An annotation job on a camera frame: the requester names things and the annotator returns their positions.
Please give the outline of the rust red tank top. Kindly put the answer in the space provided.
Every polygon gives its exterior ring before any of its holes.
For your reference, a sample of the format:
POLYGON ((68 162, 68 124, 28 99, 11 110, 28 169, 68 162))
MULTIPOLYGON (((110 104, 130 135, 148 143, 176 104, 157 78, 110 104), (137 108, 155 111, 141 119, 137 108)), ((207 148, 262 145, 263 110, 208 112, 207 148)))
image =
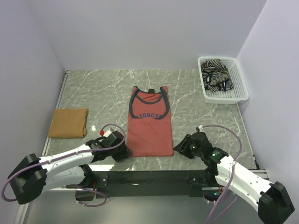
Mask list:
POLYGON ((142 91, 133 87, 128 108, 127 146, 132 157, 173 155, 168 87, 142 91))

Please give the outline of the tan ribbed tank top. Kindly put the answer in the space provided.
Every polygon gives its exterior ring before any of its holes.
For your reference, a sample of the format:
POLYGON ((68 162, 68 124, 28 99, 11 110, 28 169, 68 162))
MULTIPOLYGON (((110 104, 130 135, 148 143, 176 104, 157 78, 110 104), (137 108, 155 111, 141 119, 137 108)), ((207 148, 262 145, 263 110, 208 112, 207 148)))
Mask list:
POLYGON ((49 138, 75 139, 87 135, 87 108, 56 109, 48 132, 49 138))

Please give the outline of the striped multicolour tank top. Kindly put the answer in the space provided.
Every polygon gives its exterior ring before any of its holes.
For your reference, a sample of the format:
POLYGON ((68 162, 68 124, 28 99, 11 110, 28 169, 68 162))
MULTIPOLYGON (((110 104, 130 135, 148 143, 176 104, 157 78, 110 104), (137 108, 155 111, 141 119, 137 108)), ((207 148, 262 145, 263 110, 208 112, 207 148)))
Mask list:
POLYGON ((205 60, 200 64, 205 90, 230 91, 234 88, 228 68, 220 59, 205 60))

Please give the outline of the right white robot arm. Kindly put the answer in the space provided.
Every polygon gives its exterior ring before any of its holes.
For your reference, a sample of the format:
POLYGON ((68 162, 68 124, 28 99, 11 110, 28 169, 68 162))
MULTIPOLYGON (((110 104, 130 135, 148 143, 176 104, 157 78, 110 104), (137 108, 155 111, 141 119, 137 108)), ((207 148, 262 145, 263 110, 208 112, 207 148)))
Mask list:
POLYGON ((190 183, 228 188, 249 203, 263 223, 282 224, 295 211, 282 183, 271 183, 246 169, 227 152, 213 147, 204 132, 187 134, 174 150, 189 159, 197 156, 207 166, 203 176, 191 177, 190 183))

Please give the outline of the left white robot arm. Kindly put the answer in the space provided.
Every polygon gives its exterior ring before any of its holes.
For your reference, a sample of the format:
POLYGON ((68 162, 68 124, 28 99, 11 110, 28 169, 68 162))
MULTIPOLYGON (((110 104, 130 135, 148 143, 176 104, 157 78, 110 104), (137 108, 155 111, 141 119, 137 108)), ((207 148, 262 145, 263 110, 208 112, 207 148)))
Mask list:
POLYGON ((109 131, 104 136, 89 140, 76 149, 64 153, 37 157, 26 156, 8 176, 8 184, 18 204, 27 204, 42 193, 67 185, 79 189, 97 188, 105 177, 99 177, 90 164, 111 156, 116 162, 132 154, 118 131, 109 131))

